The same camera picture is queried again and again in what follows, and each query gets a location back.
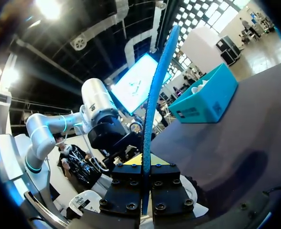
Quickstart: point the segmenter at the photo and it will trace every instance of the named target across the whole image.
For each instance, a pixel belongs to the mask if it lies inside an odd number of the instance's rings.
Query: blue foam strip
[[[150,176],[150,168],[151,168],[150,145],[151,145],[151,134],[152,134],[154,114],[159,97],[159,92],[177,45],[179,31],[180,31],[180,27],[178,25],[172,28],[172,31],[169,35],[169,39],[165,45],[163,54],[157,65],[155,75],[152,80],[149,97],[148,97],[145,127],[144,127],[144,147],[143,147],[143,159],[142,159],[143,172],[144,172],[144,195],[142,199],[142,211],[144,215],[147,214],[147,208],[149,203],[149,191],[150,191],[149,176]]]

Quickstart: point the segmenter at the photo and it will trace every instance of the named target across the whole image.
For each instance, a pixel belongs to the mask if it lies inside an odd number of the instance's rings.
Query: monitor screen
[[[112,88],[112,93],[130,114],[148,98],[156,68],[157,62],[145,54]],[[163,83],[170,78],[166,73]]]

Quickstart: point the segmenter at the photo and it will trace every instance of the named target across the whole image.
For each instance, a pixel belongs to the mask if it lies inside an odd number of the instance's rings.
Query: bolt
[[[241,208],[241,210],[246,210],[247,209],[247,205],[243,203],[243,204],[241,204],[240,208]]]
[[[113,184],[113,185],[118,185],[118,184],[120,184],[120,180],[113,180],[113,181],[112,181],[112,184]]]
[[[129,203],[126,205],[126,209],[128,210],[135,210],[137,208],[137,204],[135,203]]]
[[[175,179],[175,180],[173,180],[173,184],[175,184],[175,185],[179,185],[179,184],[180,184],[180,180],[179,180],[179,179]]]
[[[163,204],[163,203],[157,204],[156,207],[155,207],[156,211],[163,211],[165,209],[166,209],[166,205]]]
[[[130,182],[130,185],[136,186],[136,185],[138,185],[138,182],[133,180],[133,181]]]
[[[254,218],[256,218],[256,216],[257,216],[257,212],[255,212],[255,211],[250,211],[249,212],[249,218],[250,219],[254,219]]]
[[[155,181],[155,182],[154,182],[154,185],[155,185],[155,186],[162,186],[162,185],[163,185],[163,182],[161,182],[161,181]]]
[[[186,199],[185,202],[184,202],[184,206],[185,206],[185,207],[193,206],[193,200],[191,200],[191,199]]]
[[[106,206],[107,205],[107,200],[106,199],[101,199],[100,201],[99,201],[99,204],[101,205],[101,206]]]

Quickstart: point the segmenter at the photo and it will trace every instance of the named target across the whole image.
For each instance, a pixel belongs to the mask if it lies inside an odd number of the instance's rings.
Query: blue plastic bin
[[[191,88],[209,80],[197,93]],[[238,86],[226,64],[221,64],[193,83],[169,110],[181,123],[217,123],[225,112]]]

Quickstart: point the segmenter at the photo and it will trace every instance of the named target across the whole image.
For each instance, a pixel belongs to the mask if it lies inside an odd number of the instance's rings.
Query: table surface
[[[281,186],[281,64],[241,81],[219,123],[175,120],[151,151],[207,191],[213,216]]]

